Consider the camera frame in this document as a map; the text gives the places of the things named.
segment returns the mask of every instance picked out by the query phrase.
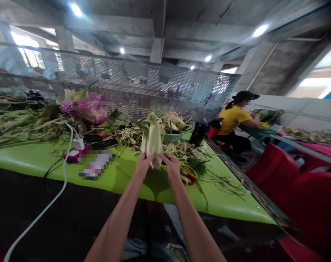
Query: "smartphone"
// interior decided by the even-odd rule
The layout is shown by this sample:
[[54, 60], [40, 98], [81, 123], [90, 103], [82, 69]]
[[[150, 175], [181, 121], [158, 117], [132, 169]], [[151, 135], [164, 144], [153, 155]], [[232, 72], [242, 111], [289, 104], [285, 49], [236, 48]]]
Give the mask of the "smartphone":
[[89, 143], [100, 142], [103, 140], [103, 137], [99, 135], [85, 135], [83, 140]]
[[118, 145], [118, 141], [115, 138], [108, 139], [102, 142], [94, 143], [91, 145], [91, 149], [100, 150], [104, 148], [114, 147]]

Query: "black cap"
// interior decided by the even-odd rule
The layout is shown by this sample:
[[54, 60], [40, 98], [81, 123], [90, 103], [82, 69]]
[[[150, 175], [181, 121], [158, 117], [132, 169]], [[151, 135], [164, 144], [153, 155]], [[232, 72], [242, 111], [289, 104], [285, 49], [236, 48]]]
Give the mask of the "black cap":
[[240, 91], [232, 98], [237, 101], [243, 101], [243, 100], [255, 100], [258, 99], [260, 95], [253, 94], [249, 91]]

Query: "green basket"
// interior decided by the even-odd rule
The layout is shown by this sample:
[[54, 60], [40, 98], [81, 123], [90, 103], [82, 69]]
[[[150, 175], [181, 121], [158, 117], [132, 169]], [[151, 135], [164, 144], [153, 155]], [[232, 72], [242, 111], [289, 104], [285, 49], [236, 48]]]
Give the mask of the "green basket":
[[[146, 123], [147, 130], [150, 130], [150, 126]], [[181, 134], [165, 134], [162, 138], [162, 144], [176, 144], [182, 138], [182, 136], [187, 133], [182, 132]]]

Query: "white charging cable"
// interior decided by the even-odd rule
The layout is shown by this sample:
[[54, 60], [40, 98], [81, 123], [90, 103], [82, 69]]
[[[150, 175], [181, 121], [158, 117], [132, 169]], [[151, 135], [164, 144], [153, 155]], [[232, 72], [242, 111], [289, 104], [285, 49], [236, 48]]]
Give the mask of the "white charging cable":
[[63, 161], [63, 176], [64, 176], [63, 187], [62, 187], [61, 191], [57, 194], [57, 196], [50, 202], [50, 204], [48, 204], [48, 206], [39, 214], [39, 216], [37, 216], [36, 219], [33, 220], [33, 222], [28, 226], [28, 228], [25, 231], [23, 231], [23, 233], [15, 240], [15, 242], [13, 242], [13, 244], [11, 245], [11, 247], [9, 248], [8, 252], [5, 255], [4, 262], [9, 262], [11, 253], [14, 250], [14, 248], [16, 247], [16, 245], [18, 244], [18, 242], [20, 242], [20, 240], [27, 234], [27, 232], [34, 226], [34, 224], [42, 217], [42, 215], [49, 209], [49, 207], [51, 207], [51, 205], [59, 198], [59, 196], [62, 194], [62, 192], [66, 188], [66, 185], [67, 185], [66, 162], [67, 162], [68, 154], [70, 152], [70, 148], [71, 148], [71, 145], [72, 145], [73, 132], [75, 130], [69, 124], [67, 124], [67, 123], [65, 123], [65, 124], [71, 129], [71, 139], [70, 139], [70, 144], [69, 144], [68, 149], [67, 149], [66, 157]]

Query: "bag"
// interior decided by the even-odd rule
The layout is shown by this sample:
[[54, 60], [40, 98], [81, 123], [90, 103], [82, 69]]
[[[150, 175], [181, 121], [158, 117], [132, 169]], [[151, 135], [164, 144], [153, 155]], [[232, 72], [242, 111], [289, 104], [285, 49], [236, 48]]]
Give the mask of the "bag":
[[97, 93], [89, 93], [88, 97], [74, 101], [65, 100], [61, 107], [71, 117], [80, 119], [85, 124], [100, 125], [107, 119], [106, 108], [101, 103], [101, 96]]

